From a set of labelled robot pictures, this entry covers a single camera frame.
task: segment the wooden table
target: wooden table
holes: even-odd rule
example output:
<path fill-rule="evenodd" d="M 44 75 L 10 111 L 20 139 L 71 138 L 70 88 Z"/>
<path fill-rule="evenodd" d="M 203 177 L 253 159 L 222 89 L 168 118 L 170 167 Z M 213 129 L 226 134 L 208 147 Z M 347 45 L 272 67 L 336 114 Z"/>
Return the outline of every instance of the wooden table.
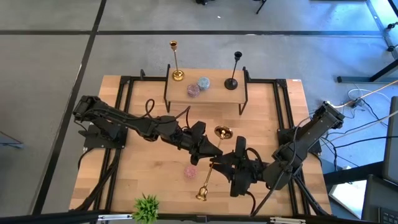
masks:
<path fill-rule="evenodd" d="M 167 78 L 167 91 L 165 99 L 167 100 L 166 105 L 168 110 L 170 109 L 170 103 L 182 103 L 186 105 L 204 104 L 204 103 L 216 103 L 216 104 L 238 104 L 239 114 L 242 114 L 243 108 L 241 104 L 246 105 L 247 94 L 246 84 L 244 78 L 244 71 L 235 71 L 234 78 L 238 82 L 238 87 L 235 90 L 228 90 L 224 86 L 224 81 L 227 78 L 231 78 L 233 70 L 217 70 L 217 69 L 194 69 L 194 68 L 181 68 L 185 76 L 182 81 L 173 80 L 171 75 L 175 68 L 169 69 L 169 75 Z M 200 94 L 192 98 L 187 94 L 187 86 L 190 84 L 196 84 L 199 78 L 207 77 L 210 80 L 210 88 L 203 90 Z"/>
<path fill-rule="evenodd" d="M 114 105 L 118 92 L 120 76 L 105 76 L 99 91 L 99 97 L 109 105 Z M 167 114 L 163 104 L 164 82 L 134 82 L 130 113 L 144 114 L 144 105 L 148 98 L 156 102 L 152 116 Z M 303 86 L 300 80 L 287 80 L 294 123 L 298 124 L 308 116 Z M 124 88 L 122 102 L 126 97 Z M 271 154 L 278 148 L 276 130 L 278 117 L 275 108 L 273 87 L 270 84 L 248 83 L 249 101 L 243 115 L 238 115 L 232 105 L 197 104 L 189 112 L 189 123 L 200 120 L 207 124 L 206 133 L 211 142 L 218 138 L 213 129 L 218 125 L 229 126 L 234 136 L 221 144 L 224 153 L 231 152 L 237 136 L 247 139 L 247 147 L 256 149 L 264 162 L 274 161 Z M 186 104 L 176 103 L 170 114 L 176 115 L 186 108 Z M 185 126 L 185 118 L 179 119 L 180 126 Z M 100 175 L 104 150 L 93 150 L 87 154 L 80 166 L 80 171 L 73 191 L 70 208 L 76 208 L 93 190 Z M 190 165 L 190 155 L 178 151 L 175 147 L 161 140 L 147 142 L 134 131 L 127 134 L 126 148 L 122 150 L 121 160 L 115 185 L 112 212 L 133 212 L 134 199 L 142 194 L 156 195 L 160 201 L 159 213 L 195 213 L 208 215 L 248 215 L 252 207 L 250 196 L 230 197 L 230 185 L 220 173 L 213 172 L 208 184 L 208 201 L 195 198 L 203 185 L 209 166 L 208 159 L 201 159 L 197 165 L 198 175 L 193 180 L 184 177 L 183 170 Z M 303 163 L 305 183 L 317 202 L 324 210 L 331 213 L 325 182 L 320 163 L 309 154 Z M 252 184 L 249 189 L 260 202 L 268 190 L 265 183 Z M 108 191 L 104 188 L 100 208 L 104 208 L 104 198 Z M 298 210 L 303 213 L 298 187 L 296 186 Z M 289 216 L 292 214 L 287 186 L 275 191 L 258 215 Z"/>

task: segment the artificial plant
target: artificial plant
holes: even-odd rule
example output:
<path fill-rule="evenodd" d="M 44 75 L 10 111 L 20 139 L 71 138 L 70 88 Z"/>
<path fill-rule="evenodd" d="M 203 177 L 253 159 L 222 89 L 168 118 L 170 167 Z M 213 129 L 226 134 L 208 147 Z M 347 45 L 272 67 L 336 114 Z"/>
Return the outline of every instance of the artificial plant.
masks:
<path fill-rule="evenodd" d="M 136 204 L 134 208 L 137 209 L 132 215 L 136 222 L 141 222 L 143 224 L 150 224 L 156 221 L 157 210 L 159 208 L 159 201 L 156 196 L 148 195 L 143 198 L 136 198 Z"/>

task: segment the concrete floor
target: concrete floor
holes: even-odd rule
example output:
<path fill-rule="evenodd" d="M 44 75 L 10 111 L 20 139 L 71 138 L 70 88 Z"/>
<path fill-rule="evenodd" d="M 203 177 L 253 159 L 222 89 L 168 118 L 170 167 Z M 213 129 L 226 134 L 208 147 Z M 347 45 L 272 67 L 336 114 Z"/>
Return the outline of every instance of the concrete floor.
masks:
<path fill-rule="evenodd" d="M 378 13 L 382 11 L 383 24 L 395 22 L 386 0 L 372 2 Z M 0 29 L 91 30 L 99 4 L 100 0 L 38 0 L 35 4 L 3 0 L 0 20 L 5 22 Z M 365 2 L 268 1 L 256 16 L 258 6 L 258 2 L 243 0 L 210 1 L 205 7 L 187 0 L 112 0 L 105 7 L 99 29 L 378 30 Z M 393 32 L 393 40 L 398 40 Z M 370 76 L 394 60 L 381 37 L 97 36 L 79 96 L 96 95 L 103 75 L 138 75 L 140 69 L 147 75 L 165 75 L 166 65 L 173 62 L 168 46 L 172 39 L 178 41 L 182 67 L 230 69 L 231 55 L 240 50 L 239 66 L 246 66 L 252 77 L 301 79 L 310 111 L 323 100 L 335 105 L 348 100 L 347 92 L 356 87 L 337 84 L 337 76 Z M 25 143 L 24 149 L 0 150 L 0 216 L 29 213 L 87 40 L 85 35 L 0 36 L 0 129 Z M 380 87 L 358 86 L 368 90 Z M 388 97 L 398 95 L 395 86 L 381 92 Z M 388 114 L 389 102 L 382 96 L 369 96 L 367 102 L 379 117 Z M 342 131 L 374 119 L 368 110 L 356 110 L 355 119 L 345 119 Z M 44 212 L 68 209 L 83 145 L 78 129 L 74 124 L 68 129 Z M 385 135 L 386 128 L 378 124 L 342 138 L 336 145 Z M 358 165 L 369 164 L 382 160 L 384 143 L 380 139 L 355 144 L 339 149 L 338 154 Z M 322 158 L 333 162 L 327 148 Z M 339 159 L 338 165 L 350 164 Z"/>

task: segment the wooden shelf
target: wooden shelf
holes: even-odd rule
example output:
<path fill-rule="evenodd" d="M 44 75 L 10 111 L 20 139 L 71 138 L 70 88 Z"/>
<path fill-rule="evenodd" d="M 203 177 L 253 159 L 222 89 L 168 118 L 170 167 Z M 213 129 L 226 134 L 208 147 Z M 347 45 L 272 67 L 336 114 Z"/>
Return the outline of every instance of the wooden shelf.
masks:
<path fill-rule="evenodd" d="M 180 68 L 185 74 L 182 81 L 173 80 L 175 68 L 170 68 L 167 82 L 166 99 L 172 103 L 235 103 L 241 104 L 246 101 L 244 87 L 244 73 L 236 70 L 234 78 L 238 81 L 235 90 L 228 90 L 224 81 L 231 78 L 233 70 L 216 69 L 193 69 Z M 189 84 L 196 84 L 200 77 L 207 77 L 210 80 L 210 87 L 200 92 L 199 96 L 192 98 L 188 96 L 187 87 Z"/>

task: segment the pink glitter ball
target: pink glitter ball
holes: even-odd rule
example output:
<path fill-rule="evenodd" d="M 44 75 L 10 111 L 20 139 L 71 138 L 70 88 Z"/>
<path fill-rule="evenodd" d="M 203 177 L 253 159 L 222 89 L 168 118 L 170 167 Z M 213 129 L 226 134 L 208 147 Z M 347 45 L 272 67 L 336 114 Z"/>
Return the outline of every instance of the pink glitter ball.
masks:
<path fill-rule="evenodd" d="M 199 95 L 200 89 L 197 84 L 191 84 L 187 88 L 188 96 L 197 97 Z"/>
<path fill-rule="evenodd" d="M 194 165 L 189 165 L 184 170 L 185 177 L 188 179 L 194 179 L 197 176 L 197 172 L 197 167 Z"/>

